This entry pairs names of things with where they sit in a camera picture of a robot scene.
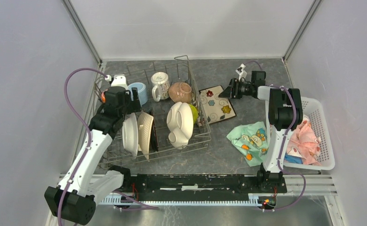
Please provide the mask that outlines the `light blue mug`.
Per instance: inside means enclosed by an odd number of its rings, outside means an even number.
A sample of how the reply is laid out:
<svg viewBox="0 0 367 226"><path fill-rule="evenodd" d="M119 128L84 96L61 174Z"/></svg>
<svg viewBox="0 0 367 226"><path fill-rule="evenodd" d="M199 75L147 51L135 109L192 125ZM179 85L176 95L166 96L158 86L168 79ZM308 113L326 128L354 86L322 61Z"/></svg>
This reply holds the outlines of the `light blue mug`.
<svg viewBox="0 0 367 226"><path fill-rule="evenodd" d="M129 90L132 91L133 88L136 88L138 91L138 97L139 97L141 106L146 104L148 101L146 85L142 82L134 82L128 85Z"/></svg>

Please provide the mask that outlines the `cream divided plate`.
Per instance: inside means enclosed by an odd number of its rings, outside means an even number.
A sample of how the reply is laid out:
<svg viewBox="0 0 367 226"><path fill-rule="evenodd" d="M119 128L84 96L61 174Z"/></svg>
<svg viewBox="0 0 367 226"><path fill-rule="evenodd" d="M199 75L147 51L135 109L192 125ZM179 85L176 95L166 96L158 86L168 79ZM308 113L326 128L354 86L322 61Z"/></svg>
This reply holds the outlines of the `cream divided plate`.
<svg viewBox="0 0 367 226"><path fill-rule="evenodd" d="M193 115L188 103L177 102L168 111L168 140L177 149L184 149L193 134Z"/></svg>

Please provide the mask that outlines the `beige brown-rimmed bowl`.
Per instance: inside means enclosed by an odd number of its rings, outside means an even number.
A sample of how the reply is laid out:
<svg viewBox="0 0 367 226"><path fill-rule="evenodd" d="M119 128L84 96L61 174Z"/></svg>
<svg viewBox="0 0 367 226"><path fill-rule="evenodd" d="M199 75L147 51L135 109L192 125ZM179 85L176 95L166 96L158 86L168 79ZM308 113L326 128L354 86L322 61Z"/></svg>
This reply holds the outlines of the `beige brown-rimmed bowl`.
<svg viewBox="0 0 367 226"><path fill-rule="evenodd" d="M176 82L168 89L168 94L174 103L191 103L192 88L186 82Z"/></svg>

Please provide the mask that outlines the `white floral mug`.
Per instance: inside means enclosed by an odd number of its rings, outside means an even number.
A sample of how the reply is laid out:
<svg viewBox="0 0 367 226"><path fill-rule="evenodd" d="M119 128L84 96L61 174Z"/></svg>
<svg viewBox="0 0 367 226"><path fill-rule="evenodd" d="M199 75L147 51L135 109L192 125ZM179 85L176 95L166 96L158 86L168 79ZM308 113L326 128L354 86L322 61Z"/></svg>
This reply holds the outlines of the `white floral mug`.
<svg viewBox="0 0 367 226"><path fill-rule="evenodd" d="M169 98L168 90L170 88L170 79L167 73L156 72L151 77L152 82L152 98L154 101L159 102Z"/></svg>

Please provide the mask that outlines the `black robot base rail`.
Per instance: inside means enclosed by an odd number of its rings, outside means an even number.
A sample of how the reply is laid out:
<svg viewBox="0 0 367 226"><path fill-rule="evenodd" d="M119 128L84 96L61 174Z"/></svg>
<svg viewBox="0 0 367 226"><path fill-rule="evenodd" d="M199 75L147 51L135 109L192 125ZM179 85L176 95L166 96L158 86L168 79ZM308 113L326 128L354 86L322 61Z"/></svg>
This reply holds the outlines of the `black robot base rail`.
<svg viewBox="0 0 367 226"><path fill-rule="evenodd" d="M112 166L123 175L122 186L105 199L121 211L157 210L161 206L256 206L263 208L287 192L283 174L261 168L246 174L136 174Z"/></svg>

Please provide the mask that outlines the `lime green bowl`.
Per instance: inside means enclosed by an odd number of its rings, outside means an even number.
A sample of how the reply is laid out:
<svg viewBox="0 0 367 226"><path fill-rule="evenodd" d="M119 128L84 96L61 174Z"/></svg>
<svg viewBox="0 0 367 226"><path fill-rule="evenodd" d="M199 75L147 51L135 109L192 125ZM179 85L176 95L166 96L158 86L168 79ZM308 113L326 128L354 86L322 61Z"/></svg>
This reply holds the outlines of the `lime green bowl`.
<svg viewBox="0 0 367 226"><path fill-rule="evenodd" d="M192 117L193 117L193 123L197 122L197 119L199 117L199 112L197 110L197 108L193 105L189 105L190 109L191 109L191 113L192 113Z"/></svg>

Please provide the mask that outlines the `plain white plate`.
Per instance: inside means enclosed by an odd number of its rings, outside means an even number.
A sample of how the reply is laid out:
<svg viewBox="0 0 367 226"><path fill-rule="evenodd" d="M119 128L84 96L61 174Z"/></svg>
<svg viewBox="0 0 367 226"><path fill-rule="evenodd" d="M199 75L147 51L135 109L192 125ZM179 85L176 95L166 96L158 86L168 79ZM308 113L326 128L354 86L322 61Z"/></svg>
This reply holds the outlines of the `plain white plate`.
<svg viewBox="0 0 367 226"><path fill-rule="evenodd" d="M138 125L136 114L132 113L126 117L122 127L122 141L123 147L130 152L132 156L137 157L138 153Z"/></svg>

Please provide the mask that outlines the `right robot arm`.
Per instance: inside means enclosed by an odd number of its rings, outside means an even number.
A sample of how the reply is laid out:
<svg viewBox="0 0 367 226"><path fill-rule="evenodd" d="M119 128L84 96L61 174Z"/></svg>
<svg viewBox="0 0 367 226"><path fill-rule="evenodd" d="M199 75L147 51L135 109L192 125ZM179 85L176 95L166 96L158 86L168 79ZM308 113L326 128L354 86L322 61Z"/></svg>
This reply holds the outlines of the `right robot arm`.
<svg viewBox="0 0 367 226"><path fill-rule="evenodd" d="M252 71L250 81L232 78L219 97L240 99L243 96L264 100L269 147L263 169L269 173L283 171L284 152L296 127L303 120L300 89L266 85L265 71Z"/></svg>

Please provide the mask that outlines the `square floral plate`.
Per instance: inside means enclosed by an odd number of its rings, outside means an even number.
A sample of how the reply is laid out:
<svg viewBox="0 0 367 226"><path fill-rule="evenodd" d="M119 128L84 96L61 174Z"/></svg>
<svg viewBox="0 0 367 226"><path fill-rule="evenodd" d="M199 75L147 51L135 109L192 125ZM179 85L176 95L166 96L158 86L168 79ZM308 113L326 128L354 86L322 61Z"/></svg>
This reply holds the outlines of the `square floral plate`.
<svg viewBox="0 0 367 226"><path fill-rule="evenodd" d="M208 124L224 121L236 116L235 110L227 98L221 98L219 95L224 88L221 85L202 89L199 91L199 102L203 110L202 116L198 118L198 125L203 126L204 122Z"/></svg>

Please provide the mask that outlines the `orange mug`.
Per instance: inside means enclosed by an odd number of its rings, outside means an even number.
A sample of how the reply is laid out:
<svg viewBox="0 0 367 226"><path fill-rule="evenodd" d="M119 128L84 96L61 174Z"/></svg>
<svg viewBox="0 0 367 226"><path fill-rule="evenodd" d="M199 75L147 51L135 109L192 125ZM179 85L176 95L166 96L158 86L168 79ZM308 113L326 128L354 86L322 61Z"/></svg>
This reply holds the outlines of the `orange mug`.
<svg viewBox="0 0 367 226"><path fill-rule="evenodd" d="M104 94L104 92L101 94L101 101L103 102L103 103L105 103L106 102L106 99L105 99L105 94Z"/></svg>

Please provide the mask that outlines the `red-rimmed beige plate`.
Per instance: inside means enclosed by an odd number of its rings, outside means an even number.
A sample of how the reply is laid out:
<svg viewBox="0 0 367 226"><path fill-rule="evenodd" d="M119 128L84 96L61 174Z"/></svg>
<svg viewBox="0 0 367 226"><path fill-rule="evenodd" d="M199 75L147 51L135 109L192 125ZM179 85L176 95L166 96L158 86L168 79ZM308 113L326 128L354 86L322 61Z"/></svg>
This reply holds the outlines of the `red-rimmed beige plate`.
<svg viewBox="0 0 367 226"><path fill-rule="evenodd" d="M155 152L158 152L159 151L159 145L158 145L158 138L157 138L157 133L156 133L155 119L153 119L153 122L152 122L150 145L151 145L151 148L152 148L153 151L155 151Z"/></svg>

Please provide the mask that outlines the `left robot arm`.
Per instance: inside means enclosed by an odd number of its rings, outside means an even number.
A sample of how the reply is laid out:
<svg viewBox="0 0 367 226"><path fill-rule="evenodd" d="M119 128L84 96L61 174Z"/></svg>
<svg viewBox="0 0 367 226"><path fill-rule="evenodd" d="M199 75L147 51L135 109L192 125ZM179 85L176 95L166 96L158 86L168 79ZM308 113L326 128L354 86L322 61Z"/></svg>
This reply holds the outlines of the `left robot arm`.
<svg viewBox="0 0 367 226"><path fill-rule="evenodd" d="M49 186L45 200L58 225L70 221L86 225L92 219L96 206L113 190L128 191L132 179L112 167L95 183L91 178L124 121L142 109L138 90L121 86L110 87L104 92L102 103L86 126L87 136L72 166L57 184Z"/></svg>

